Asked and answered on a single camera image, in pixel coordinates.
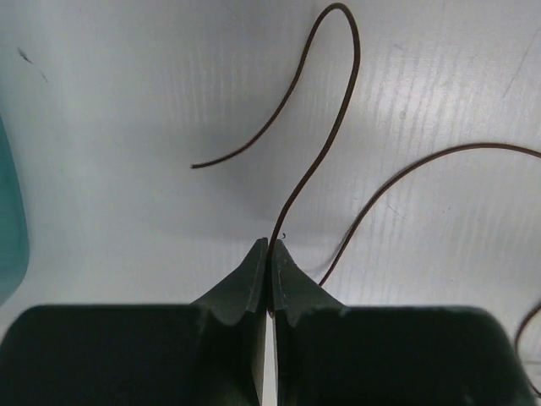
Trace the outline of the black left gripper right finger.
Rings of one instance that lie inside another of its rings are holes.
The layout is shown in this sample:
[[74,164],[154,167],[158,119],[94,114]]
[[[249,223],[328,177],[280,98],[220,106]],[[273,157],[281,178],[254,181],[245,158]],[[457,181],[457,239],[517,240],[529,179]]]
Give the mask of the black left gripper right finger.
[[270,267],[280,405],[532,405],[501,324],[471,306],[347,306],[277,243]]

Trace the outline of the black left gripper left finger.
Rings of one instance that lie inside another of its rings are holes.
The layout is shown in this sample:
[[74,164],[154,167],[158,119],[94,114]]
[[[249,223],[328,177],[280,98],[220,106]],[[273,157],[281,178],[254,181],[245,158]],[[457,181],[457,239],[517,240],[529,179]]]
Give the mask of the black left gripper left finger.
[[267,249],[190,304],[25,310],[1,344],[2,404],[260,404]]

